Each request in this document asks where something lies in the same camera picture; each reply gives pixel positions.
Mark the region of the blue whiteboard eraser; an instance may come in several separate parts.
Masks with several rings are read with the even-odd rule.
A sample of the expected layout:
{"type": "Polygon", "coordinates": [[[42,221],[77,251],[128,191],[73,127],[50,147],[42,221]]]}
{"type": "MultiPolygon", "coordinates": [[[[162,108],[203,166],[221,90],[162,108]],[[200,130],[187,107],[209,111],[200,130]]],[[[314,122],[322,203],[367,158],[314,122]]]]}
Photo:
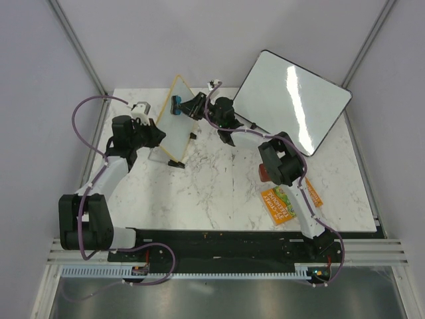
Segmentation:
{"type": "Polygon", "coordinates": [[[181,97],[178,95],[173,95],[171,97],[171,114],[172,115],[179,115],[181,113],[180,111],[180,103],[181,103],[181,97]]]}

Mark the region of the yellow framed small whiteboard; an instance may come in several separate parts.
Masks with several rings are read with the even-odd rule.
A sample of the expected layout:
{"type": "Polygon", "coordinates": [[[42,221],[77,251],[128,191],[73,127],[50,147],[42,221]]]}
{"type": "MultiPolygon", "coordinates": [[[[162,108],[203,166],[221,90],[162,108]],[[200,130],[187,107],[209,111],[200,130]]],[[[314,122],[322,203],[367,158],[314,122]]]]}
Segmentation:
{"type": "Polygon", "coordinates": [[[195,121],[184,114],[177,116],[171,114],[171,97],[173,95],[180,96],[183,102],[195,97],[184,79],[180,75],[177,75],[170,87],[164,106],[160,111],[156,126],[165,132],[166,135],[179,134],[186,137],[195,127],[195,121]]]}

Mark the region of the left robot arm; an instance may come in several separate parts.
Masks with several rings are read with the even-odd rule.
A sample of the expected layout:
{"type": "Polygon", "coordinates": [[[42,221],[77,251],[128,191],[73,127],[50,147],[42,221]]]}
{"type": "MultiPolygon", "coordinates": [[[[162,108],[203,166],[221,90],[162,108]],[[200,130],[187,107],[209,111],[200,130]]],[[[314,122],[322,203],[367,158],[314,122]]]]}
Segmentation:
{"type": "Polygon", "coordinates": [[[104,153],[104,164],[89,181],[73,194],[58,201],[60,244],[65,250],[108,251],[122,249],[131,261],[145,256],[145,244],[136,231],[113,226],[108,199],[133,168],[137,151],[156,148],[166,137],[151,118],[116,116],[112,136],[104,153]]]}

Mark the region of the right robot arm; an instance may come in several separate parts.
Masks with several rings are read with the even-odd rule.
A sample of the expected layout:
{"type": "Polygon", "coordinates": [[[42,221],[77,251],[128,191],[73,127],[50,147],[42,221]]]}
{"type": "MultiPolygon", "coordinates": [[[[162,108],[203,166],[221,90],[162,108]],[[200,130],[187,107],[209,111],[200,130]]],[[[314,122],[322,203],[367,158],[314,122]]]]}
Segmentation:
{"type": "MultiPolygon", "coordinates": [[[[246,128],[236,119],[233,100],[229,98],[217,98],[213,104],[202,92],[186,102],[180,96],[173,96],[171,113],[184,114],[193,120],[207,120],[217,129],[222,142],[233,147],[238,134],[243,137],[252,134],[260,139],[264,137],[253,127],[246,128]]],[[[281,187],[299,220],[301,233],[306,241],[305,256],[311,261],[320,261],[328,254],[334,236],[316,213],[313,199],[308,193],[305,159],[285,132],[268,137],[258,146],[258,151],[262,159],[259,166],[260,179],[281,187]]]]}

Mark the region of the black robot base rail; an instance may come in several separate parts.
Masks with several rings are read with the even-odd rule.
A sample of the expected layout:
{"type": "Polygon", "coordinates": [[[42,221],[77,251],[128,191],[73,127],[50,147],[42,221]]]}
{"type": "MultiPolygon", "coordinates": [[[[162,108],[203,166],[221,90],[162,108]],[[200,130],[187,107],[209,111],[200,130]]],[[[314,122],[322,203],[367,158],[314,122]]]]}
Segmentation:
{"type": "Polygon", "coordinates": [[[138,252],[117,252],[108,261],[147,262],[153,272],[177,273],[287,272],[297,263],[335,265],[342,259],[337,236],[326,231],[308,239],[299,231],[136,231],[138,252]]]}

